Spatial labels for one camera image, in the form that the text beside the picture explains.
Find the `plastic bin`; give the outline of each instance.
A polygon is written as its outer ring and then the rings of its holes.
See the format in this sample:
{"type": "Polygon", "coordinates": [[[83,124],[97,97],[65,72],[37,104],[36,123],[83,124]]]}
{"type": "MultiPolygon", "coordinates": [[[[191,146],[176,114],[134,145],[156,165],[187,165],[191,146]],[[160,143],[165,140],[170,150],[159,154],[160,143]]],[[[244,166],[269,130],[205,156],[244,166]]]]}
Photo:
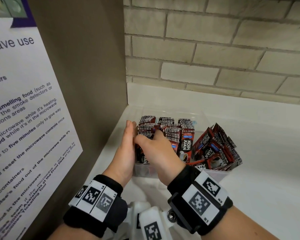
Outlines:
{"type": "MultiPolygon", "coordinates": [[[[203,132],[210,127],[213,123],[210,123],[203,112],[194,113],[187,109],[161,109],[160,106],[156,108],[145,108],[140,107],[138,110],[139,117],[145,115],[155,115],[157,119],[159,117],[172,117],[177,121],[179,118],[187,118],[193,121],[195,128],[194,142],[203,134],[203,132]]],[[[228,175],[227,171],[217,171],[204,169],[211,177],[216,181],[221,181],[224,177],[228,175]]],[[[149,164],[136,163],[134,168],[134,176],[144,177],[144,178],[158,178],[158,174],[154,167],[149,164]]]]}

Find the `paper notice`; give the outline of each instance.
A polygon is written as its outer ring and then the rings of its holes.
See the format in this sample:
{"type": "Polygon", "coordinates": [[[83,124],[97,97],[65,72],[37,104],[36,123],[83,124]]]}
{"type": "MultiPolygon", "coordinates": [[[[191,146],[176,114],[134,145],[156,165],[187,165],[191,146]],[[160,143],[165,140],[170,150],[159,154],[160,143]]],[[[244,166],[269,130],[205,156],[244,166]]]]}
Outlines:
{"type": "Polygon", "coordinates": [[[0,18],[0,239],[20,239],[82,152],[36,27],[0,18]]]}

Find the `grout line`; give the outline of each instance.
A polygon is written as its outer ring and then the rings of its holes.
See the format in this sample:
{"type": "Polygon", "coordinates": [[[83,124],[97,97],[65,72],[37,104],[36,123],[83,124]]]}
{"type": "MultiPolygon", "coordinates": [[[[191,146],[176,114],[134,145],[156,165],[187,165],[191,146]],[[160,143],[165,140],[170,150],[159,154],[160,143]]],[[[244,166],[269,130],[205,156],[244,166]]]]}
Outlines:
{"type": "Polygon", "coordinates": [[[131,53],[131,56],[133,56],[132,35],[131,35],[130,37],[131,37],[131,42],[130,42],[130,53],[131,53]]]}
{"type": "Polygon", "coordinates": [[[182,61],[173,61],[173,60],[162,60],[162,59],[155,59],[155,58],[146,58],[146,57],[137,57],[137,56],[131,56],[132,59],[139,59],[139,60],[155,60],[155,61],[163,61],[168,63],[175,63],[175,64],[181,64],[181,65],[192,65],[197,67],[208,67],[208,68],[222,68],[226,70],[232,70],[232,71],[241,71],[241,72],[252,72],[252,73],[259,73],[259,74],[269,74],[269,75],[277,75],[277,76],[289,76],[289,77],[300,77],[300,75],[297,74],[287,74],[287,73],[279,73],[279,72],[267,72],[267,71],[259,71],[259,70],[251,70],[251,69],[244,69],[244,68],[234,68],[229,66],[220,66],[220,65],[205,65],[205,64],[197,64],[197,63],[187,63],[182,61]]]}
{"type": "Polygon", "coordinates": [[[213,82],[213,85],[215,86],[216,85],[216,83],[217,83],[217,80],[218,80],[218,78],[219,78],[219,75],[220,75],[220,73],[221,73],[221,68],[219,69],[219,71],[218,71],[218,73],[217,73],[217,75],[216,75],[216,79],[214,80],[214,82],[213,82]]]}
{"type": "Polygon", "coordinates": [[[291,20],[291,19],[272,19],[272,18],[264,18],[264,17],[246,17],[232,14],[221,14],[221,13],[204,13],[204,12],[193,12],[193,11],[180,11],[180,10],[170,10],[165,8],[155,8],[155,7],[128,7],[125,6],[126,9],[135,9],[135,10],[149,10],[149,11],[169,11],[171,13],[181,13],[181,14],[192,14],[198,16],[207,16],[207,17],[220,17],[220,18],[228,18],[228,19],[237,19],[237,20],[251,20],[251,21],[261,21],[261,22],[271,22],[271,23],[280,23],[280,24],[295,24],[300,25],[300,21],[291,20]]]}
{"type": "Polygon", "coordinates": [[[295,0],[292,0],[292,2],[290,3],[290,5],[288,6],[288,8],[287,8],[287,10],[286,10],[286,12],[285,12],[285,14],[283,16],[284,19],[287,18],[289,12],[291,11],[291,8],[292,8],[292,5],[294,4],[294,2],[295,2],[295,0]]]}
{"type": "Polygon", "coordinates": [[[209,0],[206,0],[206,1],[204,2],[203,13],[206,13],[206,12],[207,12],[208,3],[209,3],[209,0]]]}
{"type": "Polygon", "coordinates": [[[240,44],[216,43],[216,42],[210,42],[210,41],[185,40],[185,39],[167,38],[167,37],[163,38],[163,37],[160,37],[160,36],[149,36],[149,35],[143,35],[143,34],[128,34],[128,33],[126,33],[126,35],[132,35],[132,36],[140,37],[140,38],[151,38],[151,39],[171,40],[171,41],[179,41],[179,42],[187,42],[187,43],[209,44],[209,45],[216,45],[216,46],[236,47],[236,48],[259,50],[259,51],[264,51],[265,50],[265,51],[272,51],[272,52],[300,54],[299,50],[265,48],[265,47],[247,46],[247,45],[240,45],[240,44]]]}
{"type": "Polygon", "coordinates": [[[256,66],[253,68],[253,70],[255,71],[260,63],[260,61],[262,60],[263,56],[265,55],[266,51],[263,51],[260,55],[260,57],[258,58],[257,62],[256,62],[256,66]]]}
{"type": "Polygon", "coordinates": [[[159,79],[162,79],[161,78],[161,70],[162,70],[162,64],[163,64],[164,62],[163,61],[161,61],[160,62],[160,65],[159,65],[159,79]]]}
{"type": "MultiPolygon", "coordinates": [[[[153,78],[153,77],[133,76],[133,75],[129,75],[129,76],[140,77],[140,78],[148,78],[148,79],[152,79],[152,80],[156,80],[156,81],[159,80],[158,78],[153,78]]],[[[242,92],[252,92],[252,93],[258,93],[258,94],[267,94],[267,95],[283,96],[283,97],[298,98],[298,99],[300,99],[300,96],[293,96],[293,95],[275,94],[275,93],[270,93],[270,92],[253,91],[253,90],[238,89],[238,88],[227,88],[227,87],[222,87],[222,86],[205,85],[205,84],[183,82],[183,81],[175,81],[175,80],[168,80],[168,79],[162,79],[162,80],[173,82],[173,83],[185,84],[185,85],[196,85],[198,87],[220,88],[220,89],[226,89],[226,90],[240,91],[241,93],[242,92]]]]}
{"type": "Polygon", "coordinates": [[[168,14],[169,14],[169,11],[166,11],[166,17],[165,17],[165,20],[164,20],[164,30],[163,30],[163,39],[164,40],[166,38],[166,33],[167,33],[168,14]]]}
{"type": "Polygon", "coordinates": [[[288,76],[286,76],[286,77],[282,80],[282,82],[279,84],[279,87],[275,90],[274,93],[277,93],[277,91],[279,90],[279,88],[281,88],[282,84],[283,84],[287,79],[288,79],[288,76]]]}
{"type": "Polygon", "coordinates": [[[240,28],[240,25],[241,25],[241,24],[242,24],[242,20],[239,20],[239,22],[238,22],[238,24],[237,24],[237,26],[236,26],[236,28],[235,28],[235,30],[234,30],[234,33],[233,33],[233,35],[232,35],[232,37],[231,37],[230,44],[233,43],[233,41],[234,41],[234,39],[235,39],[235,37],[236,37],[238,31],[239,31],[239,28],[240,28]]]}
{"type": "Polygon", "coordinates": [[[194,44],[194,48],[193,48],[193,52],[192,52],[190,64],[192,64],[193,59],[194,59],[194,57],[195,57],[196,48],[197,48],[197,44],[194,44]]]}

